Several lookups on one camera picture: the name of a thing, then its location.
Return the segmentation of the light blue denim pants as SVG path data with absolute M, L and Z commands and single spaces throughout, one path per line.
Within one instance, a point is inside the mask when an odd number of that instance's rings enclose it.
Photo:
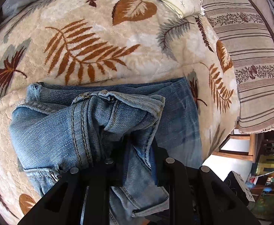
M 197 108 L 185 78 L 97 87 L 34 83 L 13 111 L 9 132 L 40 195 L 64 172 L 104 162 L 127 142 L 128 174 L 122 187 L 110 189 L 110 224 L 141 224 L 168 208 L 168 192 L 151 175 L 153 140 L 188 167 L 202 164 Z

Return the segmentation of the beige leaf pattern blanket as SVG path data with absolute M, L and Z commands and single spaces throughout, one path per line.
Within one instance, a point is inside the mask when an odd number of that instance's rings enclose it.
M 231 58 L 211 19 L 159 0 L 39 0 L 0 29 L 0 214 L 17 224 L 39 199 L 18 167 L 8 126 L 26 88 L 147 83 L 185 76 L 198 105 L 202 157 L 240 114 Z

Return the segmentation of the striped floral bedspread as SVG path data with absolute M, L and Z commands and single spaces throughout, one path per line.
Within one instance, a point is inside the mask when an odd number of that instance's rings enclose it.
M 203 7 L 233 62 L 239 129 L 274 130 L 274 39 L 261 12 L 250 0 L 203 0 Z

